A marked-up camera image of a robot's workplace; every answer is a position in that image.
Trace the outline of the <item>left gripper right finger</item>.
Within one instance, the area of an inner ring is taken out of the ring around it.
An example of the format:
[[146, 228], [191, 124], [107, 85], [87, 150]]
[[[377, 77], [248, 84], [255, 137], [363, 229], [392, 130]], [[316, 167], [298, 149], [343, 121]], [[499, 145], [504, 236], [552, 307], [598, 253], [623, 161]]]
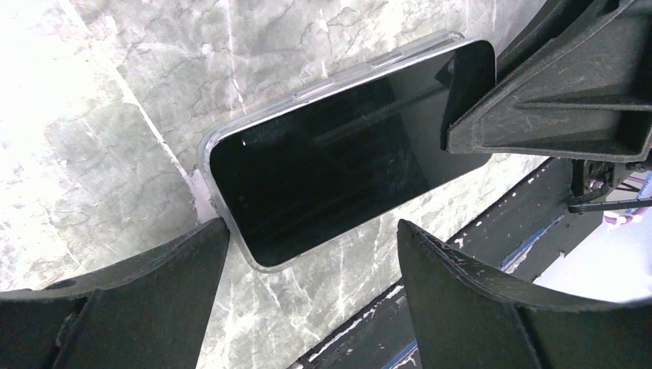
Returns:
[[398, 222], [425, 368], [649, 368], [651, 302], [583, 298], [515, 278]]

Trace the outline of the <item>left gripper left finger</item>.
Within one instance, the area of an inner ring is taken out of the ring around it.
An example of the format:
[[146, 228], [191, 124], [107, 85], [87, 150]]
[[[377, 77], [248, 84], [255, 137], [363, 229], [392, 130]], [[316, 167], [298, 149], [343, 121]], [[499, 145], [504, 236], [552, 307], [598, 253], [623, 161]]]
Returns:
[[225, 266], [220, 218], [41, 290], [1, 295], [3, 368], [193, 368]]

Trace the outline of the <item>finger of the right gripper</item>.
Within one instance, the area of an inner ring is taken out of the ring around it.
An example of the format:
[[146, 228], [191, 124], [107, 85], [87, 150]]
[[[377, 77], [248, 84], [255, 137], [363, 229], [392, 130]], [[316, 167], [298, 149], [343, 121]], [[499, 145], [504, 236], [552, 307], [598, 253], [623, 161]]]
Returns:
[[643, 161], [651, 147], [651, 3], [589, 9], [449, 129], [452, 154]]
[[588, 9], [600, 17], [619, 7], [619, 1], [546, 1], [534, 18], [497, 57], [497, 81], [504, 80], [551, 39], [556, 38]]

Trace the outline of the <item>clear magsafe phone case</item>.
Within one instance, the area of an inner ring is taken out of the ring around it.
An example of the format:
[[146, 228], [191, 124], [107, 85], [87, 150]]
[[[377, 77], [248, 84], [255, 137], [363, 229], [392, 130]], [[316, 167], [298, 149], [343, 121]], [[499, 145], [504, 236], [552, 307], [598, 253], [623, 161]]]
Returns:
[[248, 263], [279, 271], [433, 188], [409, 111], [444, 110], [439, 78], [470, 39], [442, 32], [402, 45], [250, 111], [205, 139], [218, 213]]

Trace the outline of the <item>silver black phone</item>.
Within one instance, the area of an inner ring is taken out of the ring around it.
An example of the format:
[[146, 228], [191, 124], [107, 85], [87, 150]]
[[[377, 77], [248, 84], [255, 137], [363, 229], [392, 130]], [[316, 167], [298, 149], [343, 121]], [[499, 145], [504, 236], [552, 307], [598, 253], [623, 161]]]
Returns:
[[445, 139], [495, 83], [493, 45], [462, 39], [333, 77], [216, 134], [208, 175], [252, 266], [284, 268], [484, 165]]

